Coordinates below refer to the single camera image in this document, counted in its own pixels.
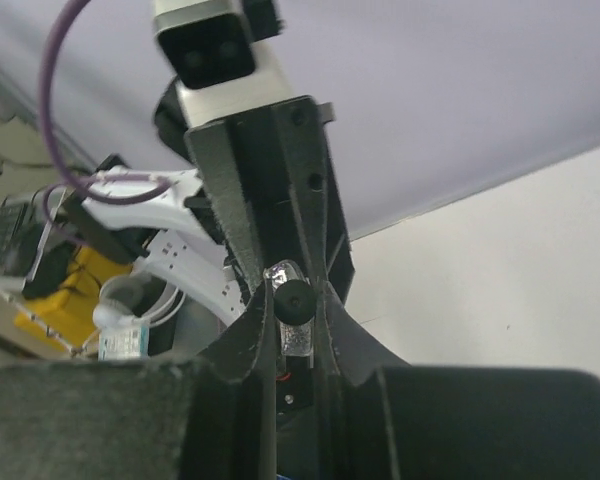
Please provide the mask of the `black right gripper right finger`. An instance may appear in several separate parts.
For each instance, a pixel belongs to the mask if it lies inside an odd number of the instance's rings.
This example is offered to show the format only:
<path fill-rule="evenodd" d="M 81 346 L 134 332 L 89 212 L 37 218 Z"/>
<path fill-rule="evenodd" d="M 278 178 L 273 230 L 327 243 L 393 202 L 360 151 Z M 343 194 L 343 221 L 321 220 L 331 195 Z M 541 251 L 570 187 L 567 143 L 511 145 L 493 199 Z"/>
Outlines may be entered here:
<path fill-rule="evenodd" d="M 412 366 L 323 283 L 315 319 L 321 479 L 600 479 L 600 379 Z"/>

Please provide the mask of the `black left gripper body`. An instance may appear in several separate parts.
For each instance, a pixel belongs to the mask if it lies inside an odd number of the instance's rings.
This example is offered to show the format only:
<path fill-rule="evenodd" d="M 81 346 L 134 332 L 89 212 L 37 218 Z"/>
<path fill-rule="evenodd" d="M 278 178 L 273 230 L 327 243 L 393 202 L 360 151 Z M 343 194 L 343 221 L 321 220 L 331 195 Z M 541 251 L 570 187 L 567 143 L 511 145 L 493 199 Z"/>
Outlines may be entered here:
<path fill-rule="evenodd" d="M 193 127 L 178 85 L 168 85 L 153 123 L 160 140 L 198 168 L 214 218 L 204 226 L 227 247 L 245 287 L 254 291 L 266 269 L 292 260 L 345 301 L 355 269 L 322 105 L 297 96 Z"/>

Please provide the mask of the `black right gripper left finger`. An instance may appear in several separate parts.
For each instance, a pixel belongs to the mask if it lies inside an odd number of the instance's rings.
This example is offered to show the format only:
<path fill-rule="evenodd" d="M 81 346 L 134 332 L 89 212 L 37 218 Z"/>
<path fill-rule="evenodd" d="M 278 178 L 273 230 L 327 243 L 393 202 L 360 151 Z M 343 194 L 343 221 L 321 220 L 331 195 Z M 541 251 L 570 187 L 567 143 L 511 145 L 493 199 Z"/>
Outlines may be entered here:
<path fill-rule="evenodd" d="M 273 293 L 185 360 L 0 368 L 0 479 L 272 479 Z"/>

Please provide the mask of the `glitter nail polish bottle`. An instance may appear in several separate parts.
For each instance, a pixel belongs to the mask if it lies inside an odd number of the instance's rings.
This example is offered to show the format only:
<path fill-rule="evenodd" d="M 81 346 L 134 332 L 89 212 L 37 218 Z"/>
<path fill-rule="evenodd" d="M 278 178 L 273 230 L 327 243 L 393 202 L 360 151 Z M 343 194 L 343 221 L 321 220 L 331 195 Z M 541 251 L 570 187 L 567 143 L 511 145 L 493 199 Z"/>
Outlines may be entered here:
<path fill-rule="evenodd" d="M 297 279 L 309 284 L 300 267 L 291 260 L 283 260 L 273 265 L 265 271 L 264 277 L 270 281 L 273 293 L 281 284 L 289 280 Z M 312 355 L 313 319 L 301 326 L 289 326 L 276 318 L 279 325 L 280 351 L 282 356 L 310 357 Z"/>

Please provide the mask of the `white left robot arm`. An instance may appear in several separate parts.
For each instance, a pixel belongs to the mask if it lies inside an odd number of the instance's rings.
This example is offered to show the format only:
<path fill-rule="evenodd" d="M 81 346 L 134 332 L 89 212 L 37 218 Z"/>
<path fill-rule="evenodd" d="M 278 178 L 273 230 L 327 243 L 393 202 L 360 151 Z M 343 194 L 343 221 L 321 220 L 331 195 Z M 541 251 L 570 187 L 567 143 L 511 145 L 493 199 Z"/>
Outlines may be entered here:
<path fill-rule="evenodd" d="M 190 168 L 166 173 L 157 196 L 138 203 L 112 191 L 141 187 L 149 173 L 104 170 L 104 200 L 73 200 L 69 217 L 99 252 L 133 260 L 148 256 L 160 231 L 208 238 L 227 250 L 244 296 L 260 286 L 265 270 L 295 262 L 315 296 L 296 307 L 284 292 L 280 318 L 327 315 L 344 306 L 354 276 L 325 131 L 333 120 L 330 104 L 293 96 L 285 84 L 190 90 L 174 81 L 154 123 Z"/>

